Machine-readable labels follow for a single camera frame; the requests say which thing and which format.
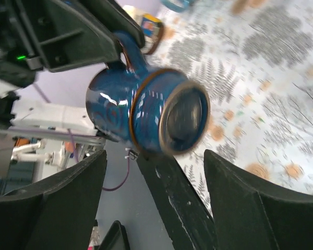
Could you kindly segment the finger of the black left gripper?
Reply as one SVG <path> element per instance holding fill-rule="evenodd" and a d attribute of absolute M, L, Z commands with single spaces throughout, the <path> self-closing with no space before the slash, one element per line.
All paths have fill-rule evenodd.
<path fill-rule="evenodd" d="M 86 8 L 111 32 L 125 31 L 136 41 L 139 48 L 145 46 L 145 36 L 133 18 L 113 0 L 86 0 Z"/>

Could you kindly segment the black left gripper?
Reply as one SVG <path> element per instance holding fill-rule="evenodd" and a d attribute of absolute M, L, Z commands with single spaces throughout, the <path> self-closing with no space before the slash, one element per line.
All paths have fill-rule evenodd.
<path fill-rule="evenodd" d="M 38 71 L 119 58 L 120 45 L 79 1 L 0 1 L 0 80 L 19 88 Z"/>

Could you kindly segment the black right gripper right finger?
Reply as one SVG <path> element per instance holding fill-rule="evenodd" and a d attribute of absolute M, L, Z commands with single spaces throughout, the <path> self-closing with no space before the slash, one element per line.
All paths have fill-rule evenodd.
<path fill-rule="evenodd" d="M 204 172 L 219 249 L 313 249 L 313 195 L 273 184 L 208 149 Z"/>

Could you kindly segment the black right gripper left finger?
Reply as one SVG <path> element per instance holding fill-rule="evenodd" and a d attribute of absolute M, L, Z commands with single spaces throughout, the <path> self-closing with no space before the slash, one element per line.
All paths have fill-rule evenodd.
<path fill-rule="evenodd" d="M 98 151 L 0 196 L 0 249 L 87 249 L 106 166 Z"/>

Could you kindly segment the blue mug yellow inside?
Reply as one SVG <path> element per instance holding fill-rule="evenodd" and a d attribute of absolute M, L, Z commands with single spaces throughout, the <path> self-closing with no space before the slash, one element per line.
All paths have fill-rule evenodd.
<path fill-rule="evenodd" d="M 182 13 L 192 6 L 196 0 L 161 0 L 161 3 L 168 9 Z"/>

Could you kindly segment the navy blue mug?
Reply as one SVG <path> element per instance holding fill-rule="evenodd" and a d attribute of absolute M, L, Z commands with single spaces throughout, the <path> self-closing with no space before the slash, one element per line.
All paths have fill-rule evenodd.
<path fill-rule="evenodd" d="M 95 127 L 138 151 L 182 155 L 206 131 L 206 89 L 173 68 L 148 64 L 134 39 L 117 32 L 125 60 L 107 64 L 91 81 L 86 110 Z"/>

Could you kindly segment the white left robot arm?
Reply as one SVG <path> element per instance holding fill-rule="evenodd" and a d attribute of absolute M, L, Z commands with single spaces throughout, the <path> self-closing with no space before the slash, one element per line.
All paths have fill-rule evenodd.
<path fill-rule="evenodd" d="M 138 24 L 116 1 L 0 1 L 0 130 L 59 127 L 97 131 L 83 108 L 21 98 L 42 70 L 63 72 L 120 59 L 115 32 L 144 47 Z"/>

